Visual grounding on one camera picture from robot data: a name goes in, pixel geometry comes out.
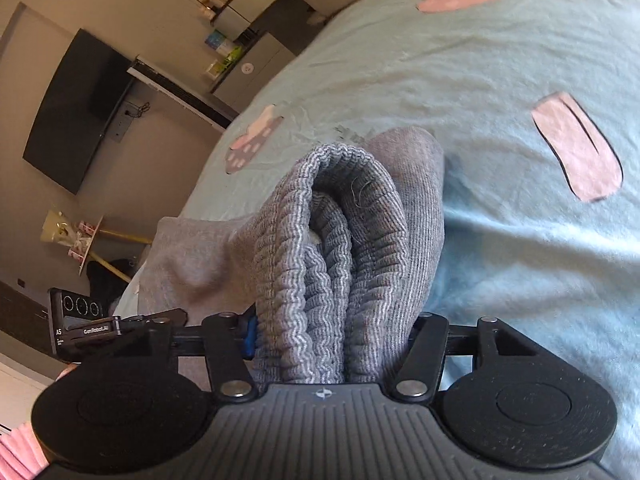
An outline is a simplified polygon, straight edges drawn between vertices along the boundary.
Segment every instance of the flat screen tv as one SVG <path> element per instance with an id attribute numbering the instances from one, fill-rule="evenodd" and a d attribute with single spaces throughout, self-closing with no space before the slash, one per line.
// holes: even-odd
<path id="1" fill-rule="evenodd" d="M 129 59 L 80 29 L 33 121 L 22 158 L 76 194 L 133 78 Z"/>

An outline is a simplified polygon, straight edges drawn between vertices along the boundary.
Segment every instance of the camera lens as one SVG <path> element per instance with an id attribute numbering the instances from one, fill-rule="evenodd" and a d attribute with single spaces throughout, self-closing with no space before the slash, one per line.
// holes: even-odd
<path id="1" fill-rule="evenodd" d="M 86 316 L 86 313 L 89 312 L 89 306 L 86 304 L 85 298 L 78 298 L 76 300 L 76 310 L 80 316 Z"/>
<path id="2" fill-rule="evenodd" d="M 74 309 L 74 300 L 71 299 L 71 296 L 65 296 L 62 299 L 62 305 L 64 305 L 65 310 L 73 310 Z"/>

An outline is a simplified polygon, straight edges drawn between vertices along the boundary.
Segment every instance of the gray ribbed plate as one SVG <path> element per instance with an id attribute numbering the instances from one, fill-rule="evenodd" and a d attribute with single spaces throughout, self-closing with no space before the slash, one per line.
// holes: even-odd
<path id="1" fill-rule="evenodd" d="M 60 466 L 38 480 L 89 480 Z M 461 450 L 424 407 L 387 399 L 376 384 L 273 384 L 225 406 L 206 434 L 165 464 L 110 480 L 613 480 L 594 463 L 517 473 Z"/>

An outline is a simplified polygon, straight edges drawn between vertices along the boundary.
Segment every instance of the black circular disc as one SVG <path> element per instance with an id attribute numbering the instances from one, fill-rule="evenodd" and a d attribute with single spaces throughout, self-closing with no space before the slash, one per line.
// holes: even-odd
<path id="1" fill-rule="evenodd" d="M 38 397 L 31 423 L 47 458 L 76 470 L 130 472 L 165 462 L 200 435 L 202 391 L 150 358 L 83 364 Z"/>
<path id="2" fill-rule="evenodd" d="M 530 469 L 599 457 L 617 420 L 613 400 L 598 383 L 528 358 L 460 378 L 444 394 L 442 415 L 470 450 Z"/>

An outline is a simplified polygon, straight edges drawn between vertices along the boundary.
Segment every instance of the mattress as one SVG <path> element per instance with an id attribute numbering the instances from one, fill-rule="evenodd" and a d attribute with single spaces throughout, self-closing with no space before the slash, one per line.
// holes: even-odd
<path id="1" fill-rule="evenodd" d="M 425 310 L 499 317 L 603 384 L 602 464 L 640 478 L 639 38 L 640 0 L 361 0 L 231 124 L 182 215 L 255 212 L 316 144 L 427 129 L 446 241 Z"/>

